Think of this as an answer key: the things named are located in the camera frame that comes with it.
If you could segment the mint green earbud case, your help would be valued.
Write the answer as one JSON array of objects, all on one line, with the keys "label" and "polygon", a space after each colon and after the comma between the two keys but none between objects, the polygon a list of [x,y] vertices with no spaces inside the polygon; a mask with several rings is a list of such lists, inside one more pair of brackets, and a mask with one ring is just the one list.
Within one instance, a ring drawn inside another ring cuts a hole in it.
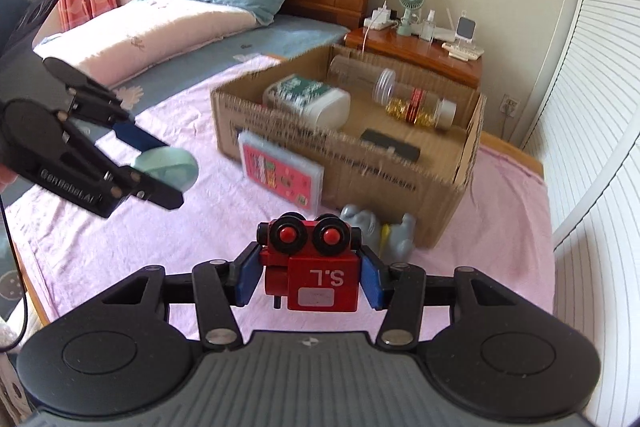
[{"label": "mint green earbud case", "polygon": [[171,146],[146,150],[132,165],[180,192],[190,190],[200,173],[198,161],[190,152]]}]

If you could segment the red toy train block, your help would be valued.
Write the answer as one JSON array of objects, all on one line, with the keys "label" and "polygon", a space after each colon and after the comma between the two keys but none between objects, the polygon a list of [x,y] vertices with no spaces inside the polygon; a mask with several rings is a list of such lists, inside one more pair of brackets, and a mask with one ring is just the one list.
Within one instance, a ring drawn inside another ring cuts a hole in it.
[{"label": "red toy train block", "polygon": [[361,232],[334,215],[287,212],[257,228],[265,293],[277,309],[352,313],[358,308]]}]

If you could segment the pink card case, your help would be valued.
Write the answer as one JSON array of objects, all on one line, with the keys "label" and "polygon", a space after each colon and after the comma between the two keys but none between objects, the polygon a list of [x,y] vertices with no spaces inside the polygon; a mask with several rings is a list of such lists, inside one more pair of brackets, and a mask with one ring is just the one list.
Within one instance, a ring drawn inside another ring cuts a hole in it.
[{"label": "pink card case", "polygon": [[324,168],[248,130],[238,136],[245,176],[308,212],[321,206]]}]

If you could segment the black rectangular block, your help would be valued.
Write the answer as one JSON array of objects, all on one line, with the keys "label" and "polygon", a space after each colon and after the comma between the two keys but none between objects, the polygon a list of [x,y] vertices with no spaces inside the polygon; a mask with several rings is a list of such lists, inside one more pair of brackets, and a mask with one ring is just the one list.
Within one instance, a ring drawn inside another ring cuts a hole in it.
[{"label": "black rectangular block", "polygon": [[419,147],[397,140],[388,134],[373,129],[364,130],[362,135],[360,135],[360,140],[384,148],[387,152],[411,162],[417,162],[421,155]]}]

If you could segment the fish oil capsule bottle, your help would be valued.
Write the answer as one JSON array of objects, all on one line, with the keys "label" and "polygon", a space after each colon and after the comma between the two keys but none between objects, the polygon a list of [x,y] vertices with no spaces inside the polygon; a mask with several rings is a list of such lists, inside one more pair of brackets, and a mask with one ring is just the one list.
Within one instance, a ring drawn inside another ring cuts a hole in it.
[{"label": "fish oil capsule bottle", "polygon": [[383,103],[386,113],[406,124],[448,131],[454,124],[457,104],[431,91],[397,83]]}]

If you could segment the white plastic container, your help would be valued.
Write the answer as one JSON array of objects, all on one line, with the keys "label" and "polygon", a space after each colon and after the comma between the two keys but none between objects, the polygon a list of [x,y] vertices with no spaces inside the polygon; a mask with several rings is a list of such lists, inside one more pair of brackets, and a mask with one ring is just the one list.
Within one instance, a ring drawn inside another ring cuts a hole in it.
[{"label": "white plastic container", "polygon": [[302,118],[306,124],[324,129],[340,129],[348,121],[350,94],[318,80],[288,75],[262,94],[262,104]]}]

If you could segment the clear plastic jar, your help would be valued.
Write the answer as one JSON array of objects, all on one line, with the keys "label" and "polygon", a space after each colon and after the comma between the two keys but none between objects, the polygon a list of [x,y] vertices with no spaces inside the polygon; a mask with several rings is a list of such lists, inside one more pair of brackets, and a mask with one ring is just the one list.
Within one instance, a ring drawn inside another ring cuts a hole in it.
[{"label": "clear plastic jar", "polygon": [[396,72],[391,68],[367,64],[346,56],[334,57],[329,74],[340,86],[367,91],[375,103],[383,106],[392,98],[397,79]]}]

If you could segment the grey mouse figurine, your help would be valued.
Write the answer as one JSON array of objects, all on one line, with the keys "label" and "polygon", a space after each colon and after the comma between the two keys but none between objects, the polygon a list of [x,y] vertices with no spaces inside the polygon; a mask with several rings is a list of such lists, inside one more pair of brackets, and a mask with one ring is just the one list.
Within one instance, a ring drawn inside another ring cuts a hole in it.
[{"label": "grey mouse figurine", "polygon": [[371,210],[346,205],[341,210],[340,218],[352,227],[360,228],[362,243],[370,247],[386,265],[410,260],[416,231],[416,218],[410,213],[405,213],[399,223],[389,225],[378,220]]}]

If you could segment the brown cardboard box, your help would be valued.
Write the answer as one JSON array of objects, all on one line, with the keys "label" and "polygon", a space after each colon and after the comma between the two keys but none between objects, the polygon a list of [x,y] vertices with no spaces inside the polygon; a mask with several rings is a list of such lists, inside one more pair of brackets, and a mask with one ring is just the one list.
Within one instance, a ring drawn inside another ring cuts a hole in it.
[{"label": "brown cardboard box", "polygon": [[[334,83],[329,67],[336,56],[389,67],[401,82],[456,103],[452,128],[438,132],[410,126],[388,116],[367,91],[358,89],[352,89],[348,121],[338,130],[316,128],[262,104],[262,94],[270,84],[288,75]],[[428,69],[334,44],[225,82],[212,91],[210,103],[218,148],[224,155],[239,158],[239,133],[254,132],[323,166],[322,202],[326,207],[354,204],[385,222],[397,222],[410,213],[416,218],[414,243],[433,248],[472,181],[486,98]],[[366,129],[419,147],[419,160],[411,162],[361,141]]]}]

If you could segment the white louvered closet door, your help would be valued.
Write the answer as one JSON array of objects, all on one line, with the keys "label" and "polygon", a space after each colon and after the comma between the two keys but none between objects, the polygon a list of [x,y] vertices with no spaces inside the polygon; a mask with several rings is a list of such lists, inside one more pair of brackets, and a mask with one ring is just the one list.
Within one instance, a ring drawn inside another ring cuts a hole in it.
[{"label": "white louvered closet door", "polygon": [[586,414],[628,426],[639,416],[639,0],[578,0],[524,146],[546,173],[555,314],[602,362]]}]

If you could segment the clear spray bottle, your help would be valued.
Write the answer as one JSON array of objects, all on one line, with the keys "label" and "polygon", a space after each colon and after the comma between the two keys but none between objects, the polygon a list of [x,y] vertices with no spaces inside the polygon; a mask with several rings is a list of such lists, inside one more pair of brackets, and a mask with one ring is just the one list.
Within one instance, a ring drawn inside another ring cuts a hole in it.
[{"label": "clear spray bottle", "polygon": [[427,18],[423,22],[422,30],[420,33],[420,38],[422,40],[427,42],[432,42],[434,40],[436,29],[435,18],[436,12],[434,10],[428,12]]}]

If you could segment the white smart display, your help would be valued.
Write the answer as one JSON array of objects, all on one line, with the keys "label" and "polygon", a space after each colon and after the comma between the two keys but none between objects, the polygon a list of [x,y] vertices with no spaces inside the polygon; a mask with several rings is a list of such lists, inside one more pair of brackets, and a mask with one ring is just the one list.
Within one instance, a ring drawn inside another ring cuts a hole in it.
[{"label": "white smart display", "polygon": [[458,18],[456,30],[454,31],[454,43],[458,46],[466,46],[474,41],[476,31],[476,21],[466,16],[462,11]]}]

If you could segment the white power strip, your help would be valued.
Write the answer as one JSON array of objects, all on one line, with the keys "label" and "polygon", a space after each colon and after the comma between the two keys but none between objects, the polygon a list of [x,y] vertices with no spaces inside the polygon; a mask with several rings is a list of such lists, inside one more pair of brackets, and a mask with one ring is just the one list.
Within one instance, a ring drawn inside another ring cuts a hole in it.
[{"label": "white power strip", "polygon": [[363,21],[363,26],[367,29],[380,31],[393,26],[394,23],[395,20],[392,10],[388,7],[387,2],[384,1],[381,6],[374,9],[371,15]]}]

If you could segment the small green desk fan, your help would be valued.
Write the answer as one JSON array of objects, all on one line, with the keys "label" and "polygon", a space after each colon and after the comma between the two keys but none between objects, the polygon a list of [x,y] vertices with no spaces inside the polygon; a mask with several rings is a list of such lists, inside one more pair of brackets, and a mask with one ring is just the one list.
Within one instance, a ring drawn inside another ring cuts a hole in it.
[{"label": "small green desk fan", "polygon": [[399,0],[404,12],[401,15],[397,33],[403,37],[411,35],[411,26],[419,20],[420,9],[425,0]]}]

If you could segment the white wall socket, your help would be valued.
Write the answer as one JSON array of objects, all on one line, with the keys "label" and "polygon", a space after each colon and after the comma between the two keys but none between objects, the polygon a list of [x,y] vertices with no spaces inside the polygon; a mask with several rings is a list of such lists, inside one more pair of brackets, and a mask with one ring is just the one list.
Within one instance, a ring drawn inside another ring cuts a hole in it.
[{"label": "white wall socket", "polygon": [[520,101],[516,98],[512,98],[510,95],[503,95],[501,104],[500,104],[500,113],[506,116],[506,118],[513,118],[516,111],[518,110],[518,106],[520,105]]}]

